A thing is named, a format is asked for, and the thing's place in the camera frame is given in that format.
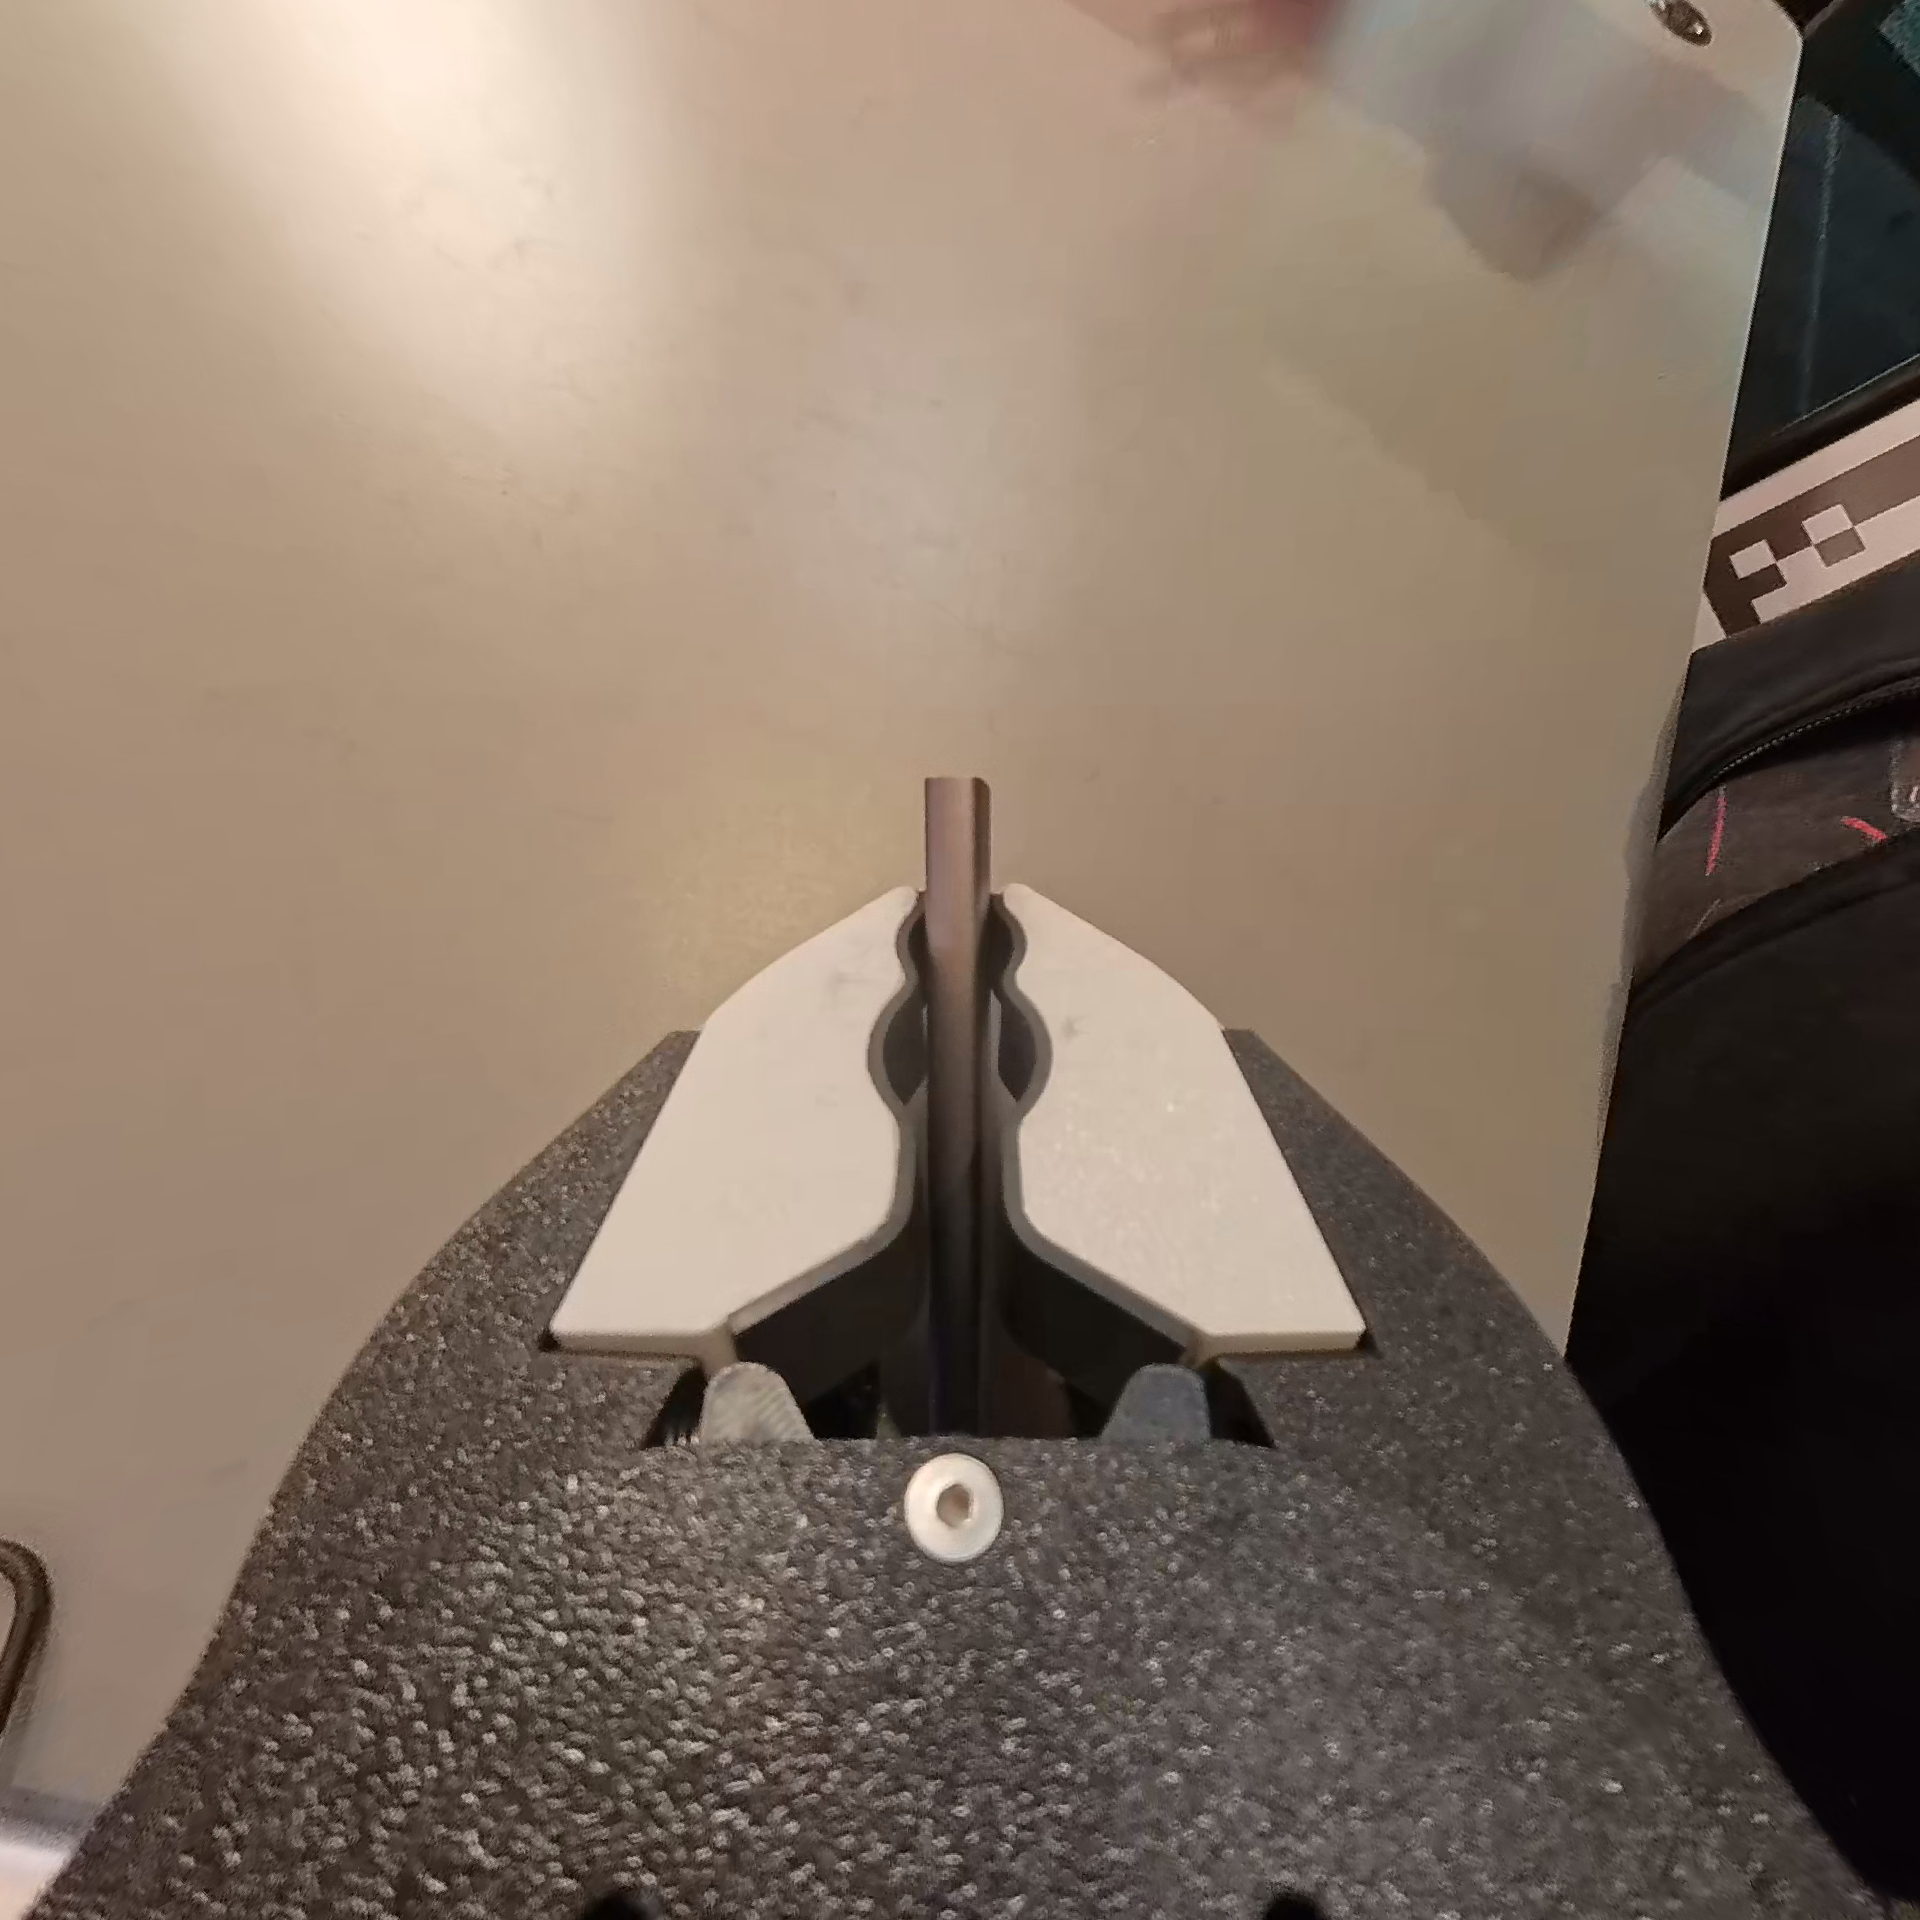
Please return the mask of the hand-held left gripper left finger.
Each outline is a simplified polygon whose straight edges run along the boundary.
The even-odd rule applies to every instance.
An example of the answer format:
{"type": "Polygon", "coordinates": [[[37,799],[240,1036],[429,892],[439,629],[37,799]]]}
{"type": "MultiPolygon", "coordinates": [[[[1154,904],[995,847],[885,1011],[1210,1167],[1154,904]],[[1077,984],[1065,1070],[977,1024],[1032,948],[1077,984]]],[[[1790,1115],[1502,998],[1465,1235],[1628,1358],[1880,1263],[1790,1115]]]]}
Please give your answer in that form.
{"type": "Polygon", "coordinates": [[[905,1333],[916,1147],[883,1044],[914,1004],[916,909],[882,892],[712,1011],[548,1323],[556,1350],[756,1362],[812,1404],[905,1333]]]}

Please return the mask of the black white marker board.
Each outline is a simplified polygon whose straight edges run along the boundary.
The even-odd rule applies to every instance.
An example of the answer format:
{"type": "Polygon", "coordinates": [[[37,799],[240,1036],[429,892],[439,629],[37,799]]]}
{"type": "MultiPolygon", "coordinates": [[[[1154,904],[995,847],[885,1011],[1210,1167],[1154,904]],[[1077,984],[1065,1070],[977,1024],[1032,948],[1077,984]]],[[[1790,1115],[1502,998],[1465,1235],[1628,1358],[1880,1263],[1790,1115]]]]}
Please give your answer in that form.
{"type": "Polygon", "coordinates": [[[1746,634],[1918,553],[1918,400],[1733,493],[1715,512],[1693,648],[1746,634]]]}

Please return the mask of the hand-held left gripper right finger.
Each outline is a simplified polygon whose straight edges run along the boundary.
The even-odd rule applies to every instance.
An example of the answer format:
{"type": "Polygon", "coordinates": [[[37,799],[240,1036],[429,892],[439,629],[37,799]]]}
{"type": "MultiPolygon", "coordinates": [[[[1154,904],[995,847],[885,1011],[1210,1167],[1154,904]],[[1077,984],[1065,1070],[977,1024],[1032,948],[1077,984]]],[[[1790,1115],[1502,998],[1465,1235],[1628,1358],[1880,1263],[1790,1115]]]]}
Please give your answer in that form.
{"type": "Polygon", "coordinates": [[[1359,1352],[1356,1295],[1217,1017],[1025,884],[993,930],[1013,1344],[1091,1404],[1156,1362],[1359,1352]]]}

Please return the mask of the grey usb hub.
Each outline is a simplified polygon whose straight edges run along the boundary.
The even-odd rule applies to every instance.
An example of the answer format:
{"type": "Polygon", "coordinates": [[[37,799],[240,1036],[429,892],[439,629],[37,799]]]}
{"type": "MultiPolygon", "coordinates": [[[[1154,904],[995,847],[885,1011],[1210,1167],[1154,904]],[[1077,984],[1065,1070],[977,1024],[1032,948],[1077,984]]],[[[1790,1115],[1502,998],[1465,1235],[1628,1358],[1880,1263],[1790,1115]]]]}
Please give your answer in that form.
{"type": "Polygon", "coordinates": [[[992,799],[977,779],[924,784],[924,1173],[928,1335],[941,1371],[941,1415],[977,1386],[979,1185],[985,1179],[992,799]]]}

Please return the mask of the black backpack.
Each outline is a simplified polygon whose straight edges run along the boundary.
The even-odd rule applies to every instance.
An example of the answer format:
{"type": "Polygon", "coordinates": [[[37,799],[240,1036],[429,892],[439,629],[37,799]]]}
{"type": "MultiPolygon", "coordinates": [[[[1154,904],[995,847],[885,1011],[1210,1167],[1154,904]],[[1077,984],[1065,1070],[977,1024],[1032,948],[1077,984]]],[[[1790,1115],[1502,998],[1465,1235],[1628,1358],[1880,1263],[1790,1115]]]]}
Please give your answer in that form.
{"type": "Polygon", "coordinates": [[[1693,656],[1567,1358],[1762,1744],[1914,1912],[1915,567],[1693,656]]]}

